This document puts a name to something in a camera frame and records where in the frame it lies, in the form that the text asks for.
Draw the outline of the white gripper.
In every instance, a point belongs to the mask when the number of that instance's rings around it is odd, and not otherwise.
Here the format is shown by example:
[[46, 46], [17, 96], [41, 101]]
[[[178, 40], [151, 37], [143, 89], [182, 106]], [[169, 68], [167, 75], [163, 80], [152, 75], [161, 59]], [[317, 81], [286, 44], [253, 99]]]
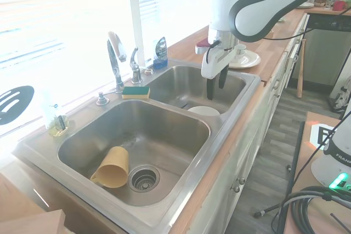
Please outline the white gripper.
[[214, 98], [216, 76], [219, 75], [219, 88], [223, 89], [228, 75], [228, 65], [235, 58], [237, 46], [231, 50], [225, 50], [217, 45], [205, 52], [203, 56], [201, 75], [207, 78], [206, 90], [208, 100]]

